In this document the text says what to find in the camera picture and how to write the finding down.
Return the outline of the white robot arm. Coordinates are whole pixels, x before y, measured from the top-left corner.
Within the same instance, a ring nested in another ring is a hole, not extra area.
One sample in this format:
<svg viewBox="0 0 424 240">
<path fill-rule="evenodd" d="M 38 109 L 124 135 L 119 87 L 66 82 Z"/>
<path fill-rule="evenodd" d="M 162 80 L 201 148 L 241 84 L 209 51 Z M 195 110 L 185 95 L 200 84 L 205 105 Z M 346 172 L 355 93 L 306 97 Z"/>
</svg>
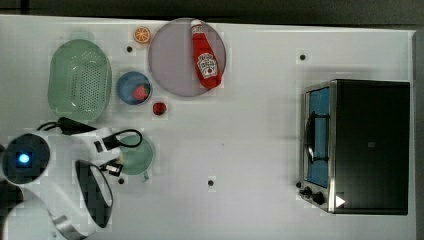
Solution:
<svg viewBox="0 0 424 240">
<path fill-rule="evenodd" d="M 107 227 L 113 193 L 101 166 L 117 159 L 118 145 L 107 145 L 112 131 L 65 135 L 33 131 L 13 139 L 1 157 L 5 179 L 37 197 L 58 232 L 83 240 Z"/>
</svg>

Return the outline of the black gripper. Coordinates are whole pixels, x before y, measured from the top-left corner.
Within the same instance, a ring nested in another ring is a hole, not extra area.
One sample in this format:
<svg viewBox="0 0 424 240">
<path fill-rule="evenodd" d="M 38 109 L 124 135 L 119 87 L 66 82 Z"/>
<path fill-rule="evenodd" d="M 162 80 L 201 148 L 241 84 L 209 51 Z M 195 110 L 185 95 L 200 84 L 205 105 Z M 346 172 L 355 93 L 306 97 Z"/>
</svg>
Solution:
<svg viewBox="0 0 424 240">
<path fill-rule="evenodd" d="M 123 164 L 118 160 L 111 160 L 100 165 L 102 171 L 108 172 L 110 175 L 119 177 L 121 175 Z"/>
</svg>

